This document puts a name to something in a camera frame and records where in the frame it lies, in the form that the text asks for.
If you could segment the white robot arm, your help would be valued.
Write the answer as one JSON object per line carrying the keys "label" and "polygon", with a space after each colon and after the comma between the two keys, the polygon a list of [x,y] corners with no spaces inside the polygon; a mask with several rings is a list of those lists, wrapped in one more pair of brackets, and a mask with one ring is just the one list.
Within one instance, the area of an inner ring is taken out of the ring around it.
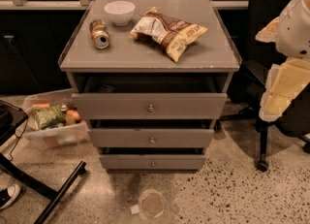
{"label": "white robot arm", "polygon": [[269,69],[260,103],[260,119],[273,122],[310,82],[310,0],[291,0],[255,39],[286,56]]}

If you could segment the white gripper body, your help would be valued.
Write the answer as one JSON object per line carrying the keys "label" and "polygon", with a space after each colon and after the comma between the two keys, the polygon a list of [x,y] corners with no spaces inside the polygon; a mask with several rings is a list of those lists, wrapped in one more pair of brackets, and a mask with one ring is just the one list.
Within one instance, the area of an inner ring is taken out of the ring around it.
{"label": "white gripper body", "polygon": [[272,122],[281,117],[309,82],[309,59],[288,57],[281,65],[273,64],[268,72],[261,99],[260,119]]}

